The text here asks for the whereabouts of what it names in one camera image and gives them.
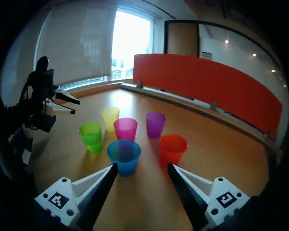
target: plastic cup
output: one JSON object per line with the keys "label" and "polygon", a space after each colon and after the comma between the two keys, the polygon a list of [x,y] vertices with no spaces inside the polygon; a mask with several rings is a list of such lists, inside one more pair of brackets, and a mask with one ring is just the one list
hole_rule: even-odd
{"label": "plastic cup", "polygon": [[121,118],[116,120],[113,123],[113,126],[117,135],[117,139],[129,139],[131,141],[134,141],[137,131],[137,125],[137,121],[131,118]]}
{"label": "plastic cup", "polygon": [[119,119],[120,110],[116,107],[106,107],[101,111],[105,129],[114,131],[113,123]]}
{"label": "plastic cup", "polygon": [[159,138],[163,131],[166,115],[159,112],[149,112],[146,114],[147,136],[151,139]]}
{"label": "plastic cup", "polygon": [[114,141],[107,148],[111,162],[118,164],[118,173],[124,177],[135,173],[140,152],[139,145],[130,140]]}
{"label": "plastic cup", "polygon": [[97,122],[86,122],[78,130],[82,141],[91,153],[102,151],[102,128]]}
{"label": "plastic cup", "polygon": [[179,135],[162,136],[160,139],[160,165],[167,168],[168,163],[178,164],[187,147],[187,141]]}

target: pink plastic cup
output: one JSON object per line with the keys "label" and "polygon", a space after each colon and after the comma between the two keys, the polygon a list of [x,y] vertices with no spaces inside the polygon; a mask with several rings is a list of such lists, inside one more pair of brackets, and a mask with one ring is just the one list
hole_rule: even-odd
{"label": "pink plastic cup", "polygon": [[114,130],[117,135],[117,139],[135,140],[137,131],[137,121],[131,118],[121,118],[113,123]]}
{"label": "pink plastic cup", "polygon": [[149,112],[146,114],[147,135],[151,139],[159,138],[163,131],[166,116],[159,112]]}

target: white roller blind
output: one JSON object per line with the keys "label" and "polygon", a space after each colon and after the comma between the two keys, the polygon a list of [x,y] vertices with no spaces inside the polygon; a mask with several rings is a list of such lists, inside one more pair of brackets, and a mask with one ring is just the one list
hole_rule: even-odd
{"label": "white roller blind", "polygon": [[117,5],[108,1],[55,6],[37,49],[37,58],[49,58],[55,84],[110,76],[116,11]]}

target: yellow plastic cup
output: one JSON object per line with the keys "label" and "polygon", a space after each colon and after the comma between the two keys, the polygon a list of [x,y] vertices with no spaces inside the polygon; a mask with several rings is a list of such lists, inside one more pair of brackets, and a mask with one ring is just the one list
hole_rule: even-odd
{"label": "yellow plastic cup", "polygon": [[105,129],[114,131],[113,123],[119,119],[120,110],[116,107],[106,107],[101,111]]}

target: red room divider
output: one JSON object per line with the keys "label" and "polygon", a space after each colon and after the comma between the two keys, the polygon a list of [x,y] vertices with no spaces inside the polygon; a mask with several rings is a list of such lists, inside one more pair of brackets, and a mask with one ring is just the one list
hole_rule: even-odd
{"label": "red room divider", "polygon": [[275,137],[282,104],[249,75],[210,60],[170,54],[135,55],[133,82],[210,104]]}

